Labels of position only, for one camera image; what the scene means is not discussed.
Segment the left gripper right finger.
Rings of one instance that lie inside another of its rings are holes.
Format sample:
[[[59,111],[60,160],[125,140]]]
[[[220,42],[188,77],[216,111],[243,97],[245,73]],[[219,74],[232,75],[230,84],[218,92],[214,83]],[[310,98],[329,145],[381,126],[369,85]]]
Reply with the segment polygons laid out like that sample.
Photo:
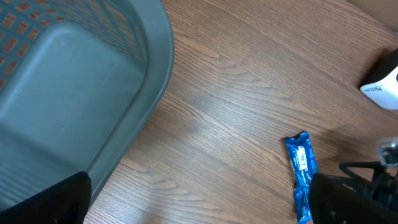
[[[308,196],[314,224],[397,224],[397,213],[324,174],[315,174]]]

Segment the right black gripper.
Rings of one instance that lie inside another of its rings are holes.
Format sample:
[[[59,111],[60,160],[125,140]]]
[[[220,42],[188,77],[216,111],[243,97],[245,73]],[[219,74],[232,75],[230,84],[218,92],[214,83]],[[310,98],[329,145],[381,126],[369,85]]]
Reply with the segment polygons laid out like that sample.
[[[386,168],[380,162],[343,162],[338,167],[349,176],[343,178],[343,185],[392,212],[397,211],[397,177],[387,173]],[[361,177],[351,171],[350,167],[372,169],[372,179]]]

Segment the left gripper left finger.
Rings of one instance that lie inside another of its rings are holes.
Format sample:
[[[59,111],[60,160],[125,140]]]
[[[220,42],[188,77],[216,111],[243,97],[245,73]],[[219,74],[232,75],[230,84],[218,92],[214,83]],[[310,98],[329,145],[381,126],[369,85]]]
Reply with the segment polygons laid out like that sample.
[[[91,179],[81,171],[1,212],[1,223],[82,224],[91,202]]]

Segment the blue snack wrapper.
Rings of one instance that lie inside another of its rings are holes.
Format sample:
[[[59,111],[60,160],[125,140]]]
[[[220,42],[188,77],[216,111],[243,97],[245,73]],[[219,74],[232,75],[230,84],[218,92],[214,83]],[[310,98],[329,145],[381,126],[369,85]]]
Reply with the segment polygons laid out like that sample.
[[[285,138],[284,142],[295,178],[294,200],[297,223],[303,224],[312,219],[308,196],[312,178],[318,172],[318,164],[309,132],[302,131],[294,137]]]

